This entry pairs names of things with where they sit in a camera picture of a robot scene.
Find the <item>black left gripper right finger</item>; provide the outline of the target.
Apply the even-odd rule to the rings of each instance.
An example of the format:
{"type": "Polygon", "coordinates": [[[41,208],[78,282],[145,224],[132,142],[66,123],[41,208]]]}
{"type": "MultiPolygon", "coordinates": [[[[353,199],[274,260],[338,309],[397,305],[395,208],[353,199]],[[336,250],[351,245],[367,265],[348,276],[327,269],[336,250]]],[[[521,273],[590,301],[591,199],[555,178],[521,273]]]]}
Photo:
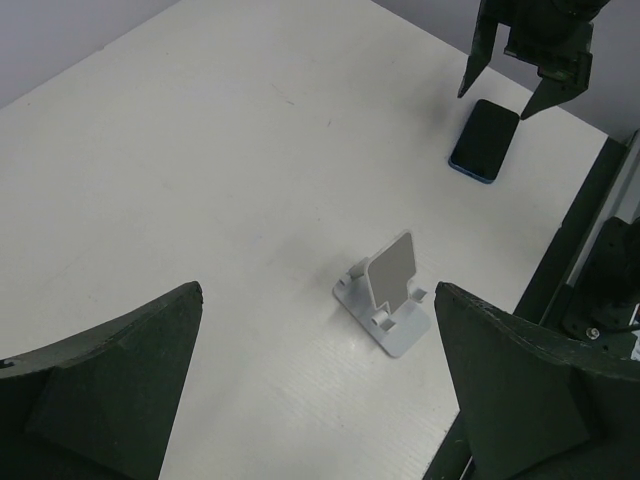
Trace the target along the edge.
{"type": "Polygon", "coordinates": [[[475,478],[638,478],[638,362],[453,283],[434,308],[475,478]]]}

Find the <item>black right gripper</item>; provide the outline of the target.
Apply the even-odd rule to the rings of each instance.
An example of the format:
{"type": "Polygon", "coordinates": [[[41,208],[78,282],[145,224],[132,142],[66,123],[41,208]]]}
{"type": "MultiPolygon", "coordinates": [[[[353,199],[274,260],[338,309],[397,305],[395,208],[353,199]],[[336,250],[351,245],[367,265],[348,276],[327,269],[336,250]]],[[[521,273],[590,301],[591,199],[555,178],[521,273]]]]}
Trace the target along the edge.
{"type": "Polygon", "coordinates": [[[488,66],[497,29],[509,28],[504,53],[533,65],[542,79],[520,114],[522,120],[572,100],[589,86],[593,20],[605,1],[482,1],[466,69],[462,98],[488,66]]]}

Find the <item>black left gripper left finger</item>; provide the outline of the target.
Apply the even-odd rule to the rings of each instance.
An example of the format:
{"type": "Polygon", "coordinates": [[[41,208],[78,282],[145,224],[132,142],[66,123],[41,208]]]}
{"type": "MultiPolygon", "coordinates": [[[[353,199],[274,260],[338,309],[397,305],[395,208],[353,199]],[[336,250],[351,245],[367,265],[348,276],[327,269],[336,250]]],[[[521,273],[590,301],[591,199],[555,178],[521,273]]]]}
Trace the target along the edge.
{"type": "Polygon", "coordinates": [[[192,281],[3,359],[2,478],[158,478],[202,313],[192,281]]]}

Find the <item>blue smartphone black screen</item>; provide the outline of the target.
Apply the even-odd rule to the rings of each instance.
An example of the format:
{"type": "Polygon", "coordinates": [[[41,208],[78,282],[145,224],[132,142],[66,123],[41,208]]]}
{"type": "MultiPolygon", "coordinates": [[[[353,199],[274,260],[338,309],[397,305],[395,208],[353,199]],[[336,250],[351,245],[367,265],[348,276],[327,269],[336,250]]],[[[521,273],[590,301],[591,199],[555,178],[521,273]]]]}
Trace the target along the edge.
{"type": "Polygon", "coordinates": [[[520,116],[485,99],[478,100],[449,156],[449,166],[483,184],[501,170],[520,116]]]}

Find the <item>white folding phone stand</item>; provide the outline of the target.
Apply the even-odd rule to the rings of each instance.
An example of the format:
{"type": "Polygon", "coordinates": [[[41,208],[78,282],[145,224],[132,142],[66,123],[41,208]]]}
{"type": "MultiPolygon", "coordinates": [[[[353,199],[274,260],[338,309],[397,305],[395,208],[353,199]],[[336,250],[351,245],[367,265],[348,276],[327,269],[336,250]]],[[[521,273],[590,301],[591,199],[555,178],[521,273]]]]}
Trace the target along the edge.
{"type": "Polygon", "coordinates": [[[403,356],[431,326],[422,307],[427,292],[414,283],[416,273],[413,235],[404,230],[333,287],[334,297],[392,358],[403,356]]]}

